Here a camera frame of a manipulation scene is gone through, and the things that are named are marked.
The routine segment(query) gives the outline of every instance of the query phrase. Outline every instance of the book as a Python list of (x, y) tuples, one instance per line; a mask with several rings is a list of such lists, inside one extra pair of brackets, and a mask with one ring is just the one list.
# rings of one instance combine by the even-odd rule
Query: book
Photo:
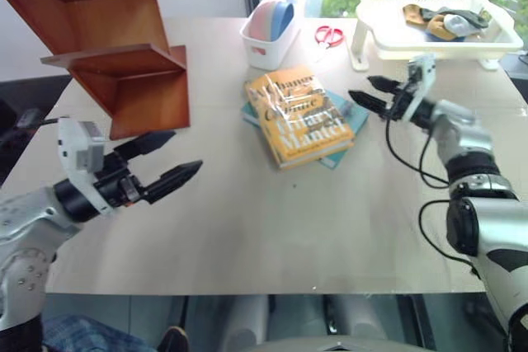
[[(354, 135), (357, 135), (363, 124), (366, 122), (366, 119), (369, 117), (369, 111), (334, 92), (327, 90), (327, 95), (330, 97), (332, 103), (339, 109), (348, 125), (350, 125), (352, 131), (354, 131)], [(244, 121), (260, 128), (257, 112), (253, 109), (251, 103), (246, 102), (241, 111)], [(341, 152), (330, 154), (329, 156), (319, 158), (318, 161), (327, 168), (336, 169), (339, 162), (345, 157), (346, 152), (346, 150), (343, 150)]]
[(267, 73), (245, 89), (280, 169), (353, 145), (354, 132), (307, 67)]

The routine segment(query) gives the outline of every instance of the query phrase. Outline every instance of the table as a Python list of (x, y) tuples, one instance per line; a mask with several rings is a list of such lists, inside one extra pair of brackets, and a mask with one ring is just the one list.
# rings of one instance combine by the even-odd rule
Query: table
[[(339, 168), (314, 162), (279, 172), (262, 136), (241, 121), (249, 68), (238, 30), (243, 19), (165, 21), (171, 45), (188, 52), (191, 127), (165, 147), (130, 163), (148, 184), (181, 162), (203, 159), (198, 174), (153, 206), (145, 202), (99, 217), (59, 251), (48, 291), (107, 294), (439, 293), (483, 286), (468, 269), (434, 252), (418, 231), (417, 211), (446, 192), (426, 188), (394, 160), (384, 125), (372, 115)], [(327, 50), (320, 62), (314, 30), (322, 24), (353, 31), (354, 20), (306, 20), (284, 67), (308, 63), (338, 94), (373, 89), (352, 70), (347, 48)], [(366, 45), (370, 74), (403, 79), (406, 63), (382, 62)], [(526, 103), (500, 69), (474, 61), (440, 61), (433, 98), (478, 110), (491, 130), (503, 175), (528, 197)], [(107, 134), (110, 120), (72, 81), (50, 117), (93, 120)], [(394, 124), (396, 150), (417, 162), (425, 135)], [(2, 197), (51, 185), (64, 177), (56, 128), (41, 128), (13, 169)], [(107, 151), (117, 143), (108, 143)], [(444, 175), (431, 145), (426, 169)], [(450, 251), (446, 207), (432, 207), (426, 230)]]

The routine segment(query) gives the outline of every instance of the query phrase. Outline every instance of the white container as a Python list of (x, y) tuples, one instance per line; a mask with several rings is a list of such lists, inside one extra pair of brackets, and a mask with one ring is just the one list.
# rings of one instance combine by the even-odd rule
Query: white container
[[(438, 10), (441, 7), (489, 13), (492, 20), (482, 33), (469, 36), (463, 42), (427, 41), (425, 32), (408, 26), (403, 6), (415, 3)], [(351, 45), (351, 61), (355, 70), (369, 65), (363, 55), (366, 34), (372, 32), (376, 52), (381, 59), (412, 59), (433, 53), (437, 59), (477, 59), (489, 70), (498, 68), (505, 53), (522, 48), (523, 42), (513, 29), (513, 18), (489, 0), (361, 0), (356, 8), (358, 23)]]
[[(261, 3), (270, 1), (286, 2), (291, 0), (261, 0)], [(275, 41), (263, 41), (249, 37), (249, 22), (253, 17), (253, 13), (249, 16), (240, 30), (240, 35), (246, 48), (247, 61), (251, 66), (265, 70), (276, 70), (279, 68), (302, 26), (305, 2), (306, 0), (294, 0), (294, 17), (284, 32), (282, 32), (282, 35)]]

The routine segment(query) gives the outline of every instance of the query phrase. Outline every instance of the robotic arm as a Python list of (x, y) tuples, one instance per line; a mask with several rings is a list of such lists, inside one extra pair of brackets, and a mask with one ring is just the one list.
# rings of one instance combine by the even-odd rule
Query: robotic arm
[(68, 175), (53, 187), (0, 203), (0, 350), (41, 351), (40, 313), (48, 270), (59, 247), (99, 214), (139, 200), (150, 204), (182, 187), (202, 161), (142, 186), (128, 161), (162, 147), (175, 133), (145, 134), (103, 155), (93, 123), (59, 119), (59, 157)]
[(474, 113), (425, 99), (435, 79), (434, 59), (411, 62), (408, 71), (403, 84), (369, 78), (374, 88), (393, 95), (391, 106), (365, 92), (350, 94), (388, 122), (409, 120), (436, 141), (449, 181), (447, 240), (483, 281), (510, 350), (528, 350), (528, 205), (501, 175), (489, 133)]

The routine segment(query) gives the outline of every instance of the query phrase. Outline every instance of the scissors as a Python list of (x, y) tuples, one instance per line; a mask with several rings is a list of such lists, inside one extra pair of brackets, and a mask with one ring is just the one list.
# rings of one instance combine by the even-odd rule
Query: scissors
[(345, 35), (341, 29), (332, 28), (328, 25), (323, 25), (315, 31), (315, 41), (323, 49), (329, 49), (340, 45), (345, 39)]

